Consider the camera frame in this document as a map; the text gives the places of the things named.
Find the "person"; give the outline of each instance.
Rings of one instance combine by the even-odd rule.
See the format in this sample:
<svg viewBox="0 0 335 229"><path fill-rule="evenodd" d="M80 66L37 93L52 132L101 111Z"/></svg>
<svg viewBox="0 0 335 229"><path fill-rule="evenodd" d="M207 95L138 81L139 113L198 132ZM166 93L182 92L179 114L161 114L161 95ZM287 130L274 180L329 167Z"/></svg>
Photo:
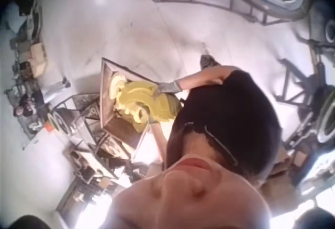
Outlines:
<svg viewBox="0 0 335 229"><path fill-rule="evenodd" d="M168 141L151 124L164 171L118 194L101 228L270 228L257 188L277 156L276 113L246 72L209 54L200 67L159 85L157 94L190 90Z"/></svg>
<svg viewBox="0 0 335 229"><path fill-rule="evenodd" d="M67 78L63 78L63 81L48 86L46 88L37 90L28 97L28 94L24 94L20 101L19 105L14 108L13 115L29 117L36 114L37 110L42 107L44 104L50 102L55 98L60 92L64 89L67 89L71 86Z"/></svg>
<svg viewBox="0 0 335 229"><path fill-rule="evenodd" d="M334 229L335 217L328 211L315 207L297 219L294 229Z"/></svg>
<svg viewBox="0 0 335 229"><path fill-rule="evenodd" d="M36 216L25 215L13 222L8 229L50 229L50 227Z"/></svg>

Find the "white floor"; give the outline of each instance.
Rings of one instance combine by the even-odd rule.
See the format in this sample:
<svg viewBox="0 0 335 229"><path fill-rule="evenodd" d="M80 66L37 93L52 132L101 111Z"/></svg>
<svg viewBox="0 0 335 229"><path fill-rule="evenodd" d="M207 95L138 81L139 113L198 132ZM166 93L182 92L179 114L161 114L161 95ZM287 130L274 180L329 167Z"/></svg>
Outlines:
<svg viewBox="0 0 335 229"><path fill-rule="evenodd" d="M275 53L290 59L306 75L312 74L309 49L296 41L291 30L304 31L303 23L262 27L211 7L151 0L38 1L49 60L39 80L49 85L66 76L73 86L62 99L99 91L102 57L162 82L197 72L205 42L221 64L238 66L253 76L273 103L284 137L298 123L296 109L277 104L271 91L284 76ZM10 66L14 57L9 50L13 35L1 28L2 90L13 84ZM327 68L332 75L331 66ZM57 134L44 132L37 143L21 151L25 138L4 95L1 104L1 218L8 224L30 213L29 206L37 215L54 210L71 182L72 170L61 155L64 142ZM22 197L27 209L18 211L15 202Z"/></svg>

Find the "lips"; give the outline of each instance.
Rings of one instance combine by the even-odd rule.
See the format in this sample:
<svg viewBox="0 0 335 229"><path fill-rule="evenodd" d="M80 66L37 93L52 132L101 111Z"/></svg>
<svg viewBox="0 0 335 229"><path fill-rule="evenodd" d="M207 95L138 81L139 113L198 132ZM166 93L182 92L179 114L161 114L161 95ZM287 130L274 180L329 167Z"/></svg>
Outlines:
<svg viewBox="0 0 335 229"><path fill-rule="evenodd" d="M192 166L196 168L201 168L204 170L212 170L212 167L208 162L199 158L187 158L181 162L179 162L175 167L178 166Z"/></svg>

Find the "hand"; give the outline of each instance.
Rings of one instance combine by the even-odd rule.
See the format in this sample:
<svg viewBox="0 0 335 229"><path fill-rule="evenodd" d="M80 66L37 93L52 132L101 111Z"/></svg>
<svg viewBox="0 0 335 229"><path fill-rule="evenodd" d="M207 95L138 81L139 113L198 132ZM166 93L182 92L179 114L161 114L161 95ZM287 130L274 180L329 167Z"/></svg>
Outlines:
<svg viewBox="0 0 335 229"><path fill-rule="evenodd" d="M35 102L33 101L33 99L28 99L27 100L27 103L31 106L34 106L35 105Z"/></svg>
<svg viewBox="0 0 335 229"><path fill-rule="evenodd" d="M158 88L155 90L154 96L158 96L161 93L172 93L176 94L182 92L182 89L178 81L173 81L170 83L160 83Z"/></svg>

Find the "yellow sculpture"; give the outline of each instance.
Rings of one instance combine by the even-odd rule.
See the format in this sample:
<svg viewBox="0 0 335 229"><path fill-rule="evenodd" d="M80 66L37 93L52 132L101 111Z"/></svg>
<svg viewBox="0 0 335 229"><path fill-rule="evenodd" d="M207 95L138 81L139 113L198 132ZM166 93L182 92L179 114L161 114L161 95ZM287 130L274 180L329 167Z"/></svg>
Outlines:
<svg viewBox="0 0 335 229"><path fill-rule="evenodd" d="M153 96L156 88L157 85L149 81L127 82L119 73L112 77L109 97L116 100L114 110L130 122L137 132L144 131L150 114L156 121L168 122L181 109L181 104L174 95Z"/></svg>

